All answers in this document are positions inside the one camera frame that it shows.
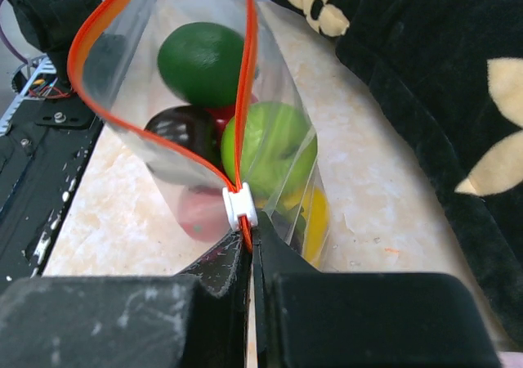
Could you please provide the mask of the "dark brown fruit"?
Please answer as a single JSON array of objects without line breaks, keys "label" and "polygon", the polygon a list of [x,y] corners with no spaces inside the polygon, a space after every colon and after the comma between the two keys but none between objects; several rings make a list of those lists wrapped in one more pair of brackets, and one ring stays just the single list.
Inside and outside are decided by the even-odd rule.
[{"label": "dark brown fruit", "polygon": [[[145,130],[190,150],[215,167],[220,166],[217,128],[214,118],[206,110],[193,105],[171,107],[152,117]],[[155,155],[146,167],[154,177],[173,185],[212,188],[226,185],[203,165],[167,150]]]}]

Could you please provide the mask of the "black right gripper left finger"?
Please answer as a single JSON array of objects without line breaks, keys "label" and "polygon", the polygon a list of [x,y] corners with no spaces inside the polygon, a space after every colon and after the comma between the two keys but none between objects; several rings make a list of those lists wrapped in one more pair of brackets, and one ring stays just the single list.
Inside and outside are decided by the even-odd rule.
[{"label": "black right gripper left finger", "polygon": [[249,271],[232,232],[173,276],[17,280],[1,297],[1,364],[242,367]]}]

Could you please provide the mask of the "yellow pear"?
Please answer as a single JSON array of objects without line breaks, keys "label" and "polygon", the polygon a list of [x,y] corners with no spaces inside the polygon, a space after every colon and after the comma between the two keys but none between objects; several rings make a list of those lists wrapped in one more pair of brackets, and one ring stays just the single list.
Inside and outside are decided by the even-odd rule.
[{"label": "yellow pear", "polygon": [[309,186],[305,191],[285,196],[283,205],[295,226],[291,246],[308,263],[320,268],[329,235],[329,204],[324,192],[318,186]]}]

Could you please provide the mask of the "red yellow mango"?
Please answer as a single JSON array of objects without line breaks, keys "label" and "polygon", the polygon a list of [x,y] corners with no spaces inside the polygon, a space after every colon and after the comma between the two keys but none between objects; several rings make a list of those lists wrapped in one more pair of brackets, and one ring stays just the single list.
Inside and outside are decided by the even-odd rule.
[{"label": "red yellow mango", "polygon": [[222,134],[229,121],[235,116],[235,105],[223,106],[220,108],[205,108],[214,118],[215,125],[219,134]]}]

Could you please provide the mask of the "red apple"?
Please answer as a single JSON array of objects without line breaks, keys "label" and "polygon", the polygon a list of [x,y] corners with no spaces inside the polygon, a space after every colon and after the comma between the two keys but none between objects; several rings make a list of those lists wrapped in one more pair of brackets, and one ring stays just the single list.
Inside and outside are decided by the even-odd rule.
[{"label": "red apple", "polygon": [[197,241],[218,242],[230,229],[221,189],[184,188],[176,217],[186,234]]}]

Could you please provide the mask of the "clear zip bag orange zipper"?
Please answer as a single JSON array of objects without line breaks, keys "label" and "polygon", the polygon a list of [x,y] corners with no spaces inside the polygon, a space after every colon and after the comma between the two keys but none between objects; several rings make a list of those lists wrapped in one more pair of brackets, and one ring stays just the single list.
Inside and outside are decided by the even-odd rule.
[{"label": "clear zip bag orange zipper", "polygon": [[127,258],[152,263],[160,243],[184,267],[267,216],[320,266],[329,207],[316,131],[256,0],[104,0],[68,68],[161,194],[118,217]]}]

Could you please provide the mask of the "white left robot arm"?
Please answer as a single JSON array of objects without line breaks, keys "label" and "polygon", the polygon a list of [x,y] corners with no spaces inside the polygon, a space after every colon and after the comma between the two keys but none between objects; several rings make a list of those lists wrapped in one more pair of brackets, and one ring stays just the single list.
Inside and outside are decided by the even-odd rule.
[{"label": "white left robot arm", "polygon": [[70,86],[67,74],[69,49],[84,21],[101,0],[7,0],[25,40],[47,54],[59,83]]}]

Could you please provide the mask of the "dark green avocado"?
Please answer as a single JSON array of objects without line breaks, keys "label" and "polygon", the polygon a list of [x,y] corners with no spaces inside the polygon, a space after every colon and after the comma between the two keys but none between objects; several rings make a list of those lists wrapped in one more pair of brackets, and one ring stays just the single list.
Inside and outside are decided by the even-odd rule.
[{"label": "dark green avocado", "polygon": [[191,105],[222,108],[235,103],[244,37],[212,22],[192,22],[175,29],[157,55],[166,86]]}]

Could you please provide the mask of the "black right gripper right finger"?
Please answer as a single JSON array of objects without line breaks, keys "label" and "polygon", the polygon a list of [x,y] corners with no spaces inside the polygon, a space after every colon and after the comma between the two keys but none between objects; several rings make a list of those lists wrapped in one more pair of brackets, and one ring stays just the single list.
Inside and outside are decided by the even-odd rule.
[{"label": "black right gripper right finger", "polygon": [[456,277],[321,272],[259,212],[253,229],[260,367],[498,367],[479,310]]}]

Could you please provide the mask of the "green apple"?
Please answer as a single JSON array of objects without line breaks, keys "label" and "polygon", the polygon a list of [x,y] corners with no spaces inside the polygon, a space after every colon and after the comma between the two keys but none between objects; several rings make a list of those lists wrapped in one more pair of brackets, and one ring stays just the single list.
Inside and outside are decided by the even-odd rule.
[{"label": "green apple", "polygon": [[318,141],[308,115],[293,105],[261,101],[250,106],[244,127],[241,180],[253,196],[303,191],[314,168]]}]

